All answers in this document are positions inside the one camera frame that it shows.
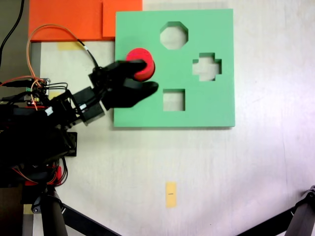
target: metal tripod leg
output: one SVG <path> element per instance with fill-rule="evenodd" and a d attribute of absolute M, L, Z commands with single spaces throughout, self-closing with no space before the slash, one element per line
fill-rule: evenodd
<path fill-rule="evenodd" d="M 291 209 L 241 233 L 238 236 L 311 236 L 315 223 L 315 185 Z"/>

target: orange foam block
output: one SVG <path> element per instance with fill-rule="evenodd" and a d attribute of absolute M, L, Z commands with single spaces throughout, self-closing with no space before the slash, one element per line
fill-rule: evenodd
<path fill-rule="evenodd" d="M 59 24 L 69 28 L 81 40 L 102 40 L 102 10 L 102 0 L 30 0 L 29 35 L 40 25 Z M 65 30 L 46 28 L 38 31 L 32 41 L 75 39 Z"/>
<path fill-rule="evenodd" d="M 103 0 L 104 40 L 115 40 L 118 11 L 142 11 L 142 0 Z"/>

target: red disc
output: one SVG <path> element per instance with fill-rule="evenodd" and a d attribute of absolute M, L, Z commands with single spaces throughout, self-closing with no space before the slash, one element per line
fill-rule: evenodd
<path fill-rule="evenodd" d="M 142 71 L 135 73 L 134 78 L 138 81 L 148 80 L 153 76 L 155 68 L 156 68 L 153 61 L 153 57 L 151 53 L 144 48 L 135 48 L 131 50 L 126 57 L 126 60 L 139 60 L 139 59 L 144 60 L 147 64 L 147 67 L 144 68 Z"/>

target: white table surface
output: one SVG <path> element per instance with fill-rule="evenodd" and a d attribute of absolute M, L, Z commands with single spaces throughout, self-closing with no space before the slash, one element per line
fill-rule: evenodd
<path fill-rule="evenodd" d="M 315 1 L 144 0 L 144 10 L 211 8 L 234 9 L 234 128 L 117 130 L 109 111 L 73 129 L 78 156 L 58 194 L 123 236 L 233 236 L 315 184 Z M 100 65 L 114 61 L 113 42 L 87 45 Z M 92 68 L 84 51 L 42 43 L 41 77 L 75 93 Z M 37 215 L 34 235 L 40 225 Z"/>

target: yellow sticky note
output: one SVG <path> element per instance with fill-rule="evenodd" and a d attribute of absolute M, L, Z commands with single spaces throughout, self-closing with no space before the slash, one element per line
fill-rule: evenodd
<path fill-rule="evenodd" d="M 32 215 L 33 212 L 31 210 L 32 205 L 31 204 L 24 204 L 24 215 Z"/>
<path fill-rule="evenodd" d="M 57 47 L 59 51 L 84 50 L 79 42 L 58 42 Z"/>
<path fill-rule="evenodd" d="M 166 208 L 176 207 L 176 182 L 166 182 Z"/>
<path fill-rule="evenodd" d="M 54 97 L 57 97 L 59 96 L 60 94 L 62 94 L 62 92 L 56 92 L 56 91 L 49 91 L 49 95 L 48 95 L 48 98 L 49 100 L 53 99 Z"/>

